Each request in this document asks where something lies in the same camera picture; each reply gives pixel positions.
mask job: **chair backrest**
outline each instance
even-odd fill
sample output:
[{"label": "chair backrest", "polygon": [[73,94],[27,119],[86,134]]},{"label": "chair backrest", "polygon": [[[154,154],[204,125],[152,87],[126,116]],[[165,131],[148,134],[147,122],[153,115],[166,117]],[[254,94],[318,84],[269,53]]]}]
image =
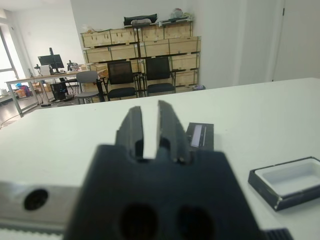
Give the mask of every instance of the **chair backrest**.
[{"label": "chair backrest", "polygon": [[169,58],[167,56],[147,58],[145,60],[145,65],[147,80],[170,78],[170,65]]},{"label": "chair backrest", "polygon": [[96,83],[99,79],[96,71],[84,71],[76,74],[76,80],[81,84]]},{"label": "chair backrest", "polygon": [[131,61],[108,63],[109,82],[113,84],[129,84],[134,82]]}]

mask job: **stacked wooden crates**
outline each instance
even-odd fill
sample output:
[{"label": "stacked wooden crates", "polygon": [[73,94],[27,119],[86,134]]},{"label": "stacked wooden crates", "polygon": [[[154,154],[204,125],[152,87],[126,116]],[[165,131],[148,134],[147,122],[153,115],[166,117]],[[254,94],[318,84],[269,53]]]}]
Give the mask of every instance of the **stacked wooden crates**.
[{"label": "stacked wooden crates", "polygon": [[176,73],[177,87],[198,83],[201,37],[193,36],[192,22],[150,25],[138,30],[110,29],[82,33],[81,36],[89,70],[100,73],[108,69],[109,62],[127,60],[131,61],[134,73],[144,73],[146,58],[168,56],[170,68],[179,70]]}]

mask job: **white tabletop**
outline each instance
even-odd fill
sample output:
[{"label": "white tabletop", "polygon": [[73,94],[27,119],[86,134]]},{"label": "white tabletop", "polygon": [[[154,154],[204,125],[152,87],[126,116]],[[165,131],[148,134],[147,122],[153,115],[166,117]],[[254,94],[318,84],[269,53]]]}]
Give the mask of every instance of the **white tabletop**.
[{"label": "white tabletop", "polygon": [[0,181],[80,186],[97,145],[114,144],[134,106],[142,110],[144,156],[153,158],[164,100],[185,130],[189,122],[214,124],[214,148],[226,153],[261,228],[319,239],[320,198],[274,212],[248,184],[252,169],[320,158],[319,93],[320,79],[307,78],[36,110],[0,131]]}]

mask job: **computer monitor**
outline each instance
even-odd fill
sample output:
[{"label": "computer monitor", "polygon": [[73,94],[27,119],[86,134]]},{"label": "computer monitor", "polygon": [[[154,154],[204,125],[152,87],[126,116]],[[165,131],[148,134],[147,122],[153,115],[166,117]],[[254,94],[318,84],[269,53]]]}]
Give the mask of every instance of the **computer monitor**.
[{"label": "computer monitor", "polygon": [[48,56],[38,56],[38,59],[40,61],[41,66],[44,65],[51,65],[53,69],[55,69],[56,67],[58,69],[64,69],[64,63],[61,60],[60,55],[54,55],[54,58],[52,55],[48,55]]}]

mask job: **screw hole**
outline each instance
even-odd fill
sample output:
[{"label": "screw hole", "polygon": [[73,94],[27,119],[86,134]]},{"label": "screw hole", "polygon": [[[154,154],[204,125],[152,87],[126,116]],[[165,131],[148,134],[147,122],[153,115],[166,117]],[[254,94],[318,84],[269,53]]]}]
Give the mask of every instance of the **screw hole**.
[{"label": "screw hole", "polygon": [[214,232],[213,221],[199,207],[182,207],[177,215],[177,226],[186,240],[210,240]]},{"label": "screw hole", "polygon": [[34,211],[41,208],[47,202],[49,194],[44,189],[34,190],[26,196],[24,200],[24,209]]},{"label": "screw hole", "polygon": [[157,229],[157,215],[150,206],[133,204],[124,210],[120,230],[126,240],[151,240]]}]

